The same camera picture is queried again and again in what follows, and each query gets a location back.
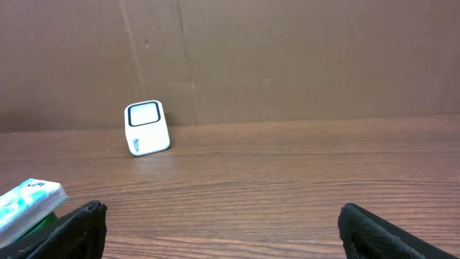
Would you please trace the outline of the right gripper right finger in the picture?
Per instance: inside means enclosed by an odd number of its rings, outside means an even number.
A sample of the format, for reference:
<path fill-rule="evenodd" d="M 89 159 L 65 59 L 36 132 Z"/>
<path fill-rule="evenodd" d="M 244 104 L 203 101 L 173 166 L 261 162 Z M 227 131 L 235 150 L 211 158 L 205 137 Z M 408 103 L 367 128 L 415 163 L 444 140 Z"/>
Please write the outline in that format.
<path fill-rule="evenodd" d="M 347 259 L 458 259 L 353 203 L 338 227 Z"/>

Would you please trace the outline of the green lid white jar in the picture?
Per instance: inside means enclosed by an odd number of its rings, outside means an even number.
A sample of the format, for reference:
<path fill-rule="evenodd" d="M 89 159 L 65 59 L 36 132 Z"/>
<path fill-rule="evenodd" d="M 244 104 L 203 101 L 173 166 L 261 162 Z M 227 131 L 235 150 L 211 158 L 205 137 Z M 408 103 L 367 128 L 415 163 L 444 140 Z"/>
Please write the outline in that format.
<path fill-rule="evenodd" d="M 52 223 L 54 223 L 56 221 L 58 221 L 57 215 L 54 212 L 51 212 L 46 217 L 44 217 L 42 220 L 40 220 L 38 223 L 36 223 L 36 225 L 31 227 L 27 232 L 25 232 L 22 235 L 22 238 L 26 237 L 28 235 L 31 235 L 32 233 L 34 233 L 34 232 L 36 232 L 38 230 L 41 230 L 41 229 L 51 225 Z"/>

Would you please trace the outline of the teal tissue pack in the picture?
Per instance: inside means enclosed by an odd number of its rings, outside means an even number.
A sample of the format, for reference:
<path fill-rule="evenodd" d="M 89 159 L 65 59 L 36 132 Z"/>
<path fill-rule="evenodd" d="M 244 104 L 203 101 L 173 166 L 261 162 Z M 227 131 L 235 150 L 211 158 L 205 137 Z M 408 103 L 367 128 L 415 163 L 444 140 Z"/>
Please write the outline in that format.
<path fill-rule="evenodd" d="M 60 183 L 27 179 L 1 196 L 1 247 L 18 240 L 68 199 Z"/>

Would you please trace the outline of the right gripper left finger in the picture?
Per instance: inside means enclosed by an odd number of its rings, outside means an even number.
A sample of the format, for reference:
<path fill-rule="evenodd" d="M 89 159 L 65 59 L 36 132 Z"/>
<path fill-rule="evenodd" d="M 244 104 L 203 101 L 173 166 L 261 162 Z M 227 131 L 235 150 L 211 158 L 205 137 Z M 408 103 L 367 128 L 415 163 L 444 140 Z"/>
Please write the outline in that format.
<path fill-rule="evenodd" d="M 1 249 L 3 259 L 101 259 L 107 206 L 90 201 Z"/>

